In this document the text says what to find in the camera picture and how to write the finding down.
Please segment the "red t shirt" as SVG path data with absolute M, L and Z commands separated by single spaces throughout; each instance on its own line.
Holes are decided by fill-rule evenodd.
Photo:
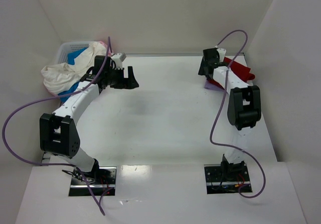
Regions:
M 255 75 L 251 73 L 251 69 L 247 66 L 234 61 L 231 65 L 231 70 L 243 81 L 247 82 L 255 79 Z

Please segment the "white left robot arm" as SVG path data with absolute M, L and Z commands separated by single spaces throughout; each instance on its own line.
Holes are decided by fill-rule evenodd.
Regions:
M 80 147 L 77 123 L 87 107 L 106 88 L 135 89 L 139 87 L 133 68 L 127 68 L 128 76 L 124 76 L 122 63 L 124 53 L 111 57 L 97 55 L 94 65 L 82 76 L 75 95 L 70 96 L 61 107 L 51 114 L 40 117 L 40 148 L 44 152 L 59 156 L 74 165 L 74 176 L 82 173 L 92 182 L 106 175 L 99 169 L 96 159 L 86 154 Z

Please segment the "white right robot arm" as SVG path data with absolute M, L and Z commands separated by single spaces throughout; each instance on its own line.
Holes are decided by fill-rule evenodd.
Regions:
M 205 76 L 207 82 L 219 87 L 228 94 L 227 118 L 237 130 L 230 148 L 222 157 L 223 179 L 231 181 L 245 171 L 244 151 L 248 148 L 248 138 L 256 123 L 261 119 L 260 89 L 248 81 L 255 76 L 250 68 L 225 56 L 223 48 L 203 50 L 198 74 Z

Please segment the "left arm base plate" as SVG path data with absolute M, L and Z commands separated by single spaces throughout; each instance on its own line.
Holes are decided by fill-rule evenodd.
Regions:
M 62 171 L 71 176 L 69 196 L 91 195 L 86 182 L 78 170 Z M 87 182 L 95 196 L 101 196 L 102 194 L 107 196 L 115 195 L 116 171 L 116 167 L 100 167 L 97 176 L 85 173 Z

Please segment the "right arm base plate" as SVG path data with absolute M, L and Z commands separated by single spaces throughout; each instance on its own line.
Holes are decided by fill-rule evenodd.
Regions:
M 223 169 L 222 165 L 206 165 L 204 167 L 207 194 L 232 194 L 251 193 L 252 187 L 248 168 L 246 165 L 233 167 L 230 170 Z

